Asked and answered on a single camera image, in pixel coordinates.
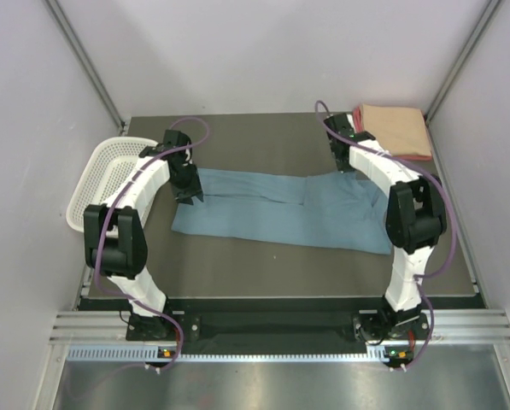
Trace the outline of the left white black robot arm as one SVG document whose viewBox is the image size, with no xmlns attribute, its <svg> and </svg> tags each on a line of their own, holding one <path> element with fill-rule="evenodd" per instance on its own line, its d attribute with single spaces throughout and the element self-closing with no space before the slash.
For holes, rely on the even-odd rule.
<svg viewBox="0 0 510 410">
<path fill-rule="evenodd" d="M 113 194 L 100 204 L 88 205 L 83 214 L 85 261 L 128 299 L 128 336 L 133 340 L 164 340 L 179 333 L 167 296 L 147 267 L 149 249 L 142 217 L 164 185 L 171 186 L 178 204 L 203 200 L 192 148 L 185 133 L 166 130 L 162 142 L 140 151 L 133 169 Z"/>
</svg>

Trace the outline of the blue t shirt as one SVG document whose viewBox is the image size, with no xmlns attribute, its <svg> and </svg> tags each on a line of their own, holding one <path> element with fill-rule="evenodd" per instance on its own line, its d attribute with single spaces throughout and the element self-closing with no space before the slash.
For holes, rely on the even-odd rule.
<svg viewBox="0 0 510 410">
<path fill-rule="evenodd" d="M 389 255 L 385 194 L 354 173 L 309 177 L 203 168 L 204 200 L 178 206 L 173 231 Z"/>
</svg>

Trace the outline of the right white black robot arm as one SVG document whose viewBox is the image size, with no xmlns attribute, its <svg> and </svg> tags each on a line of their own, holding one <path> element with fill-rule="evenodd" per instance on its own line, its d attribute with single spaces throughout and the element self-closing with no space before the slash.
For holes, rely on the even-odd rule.
<svg viewBox="0 0 510 410">
<path fill-rule="evenodd" d="M 393 160 L 369 132 L 356 132 L 347 114 L 323 123 L 337 169 L 358 171 L 387 198 L 384 228 L 393 245 L 390 283 L 382 307 L 356 318 L 356 336 L 367 344 L 401 337 L 421 321 L 420 287 L 427 263 L 447 230 L 444 201 L 435 185 L 399 160 Z"/>
</svg>

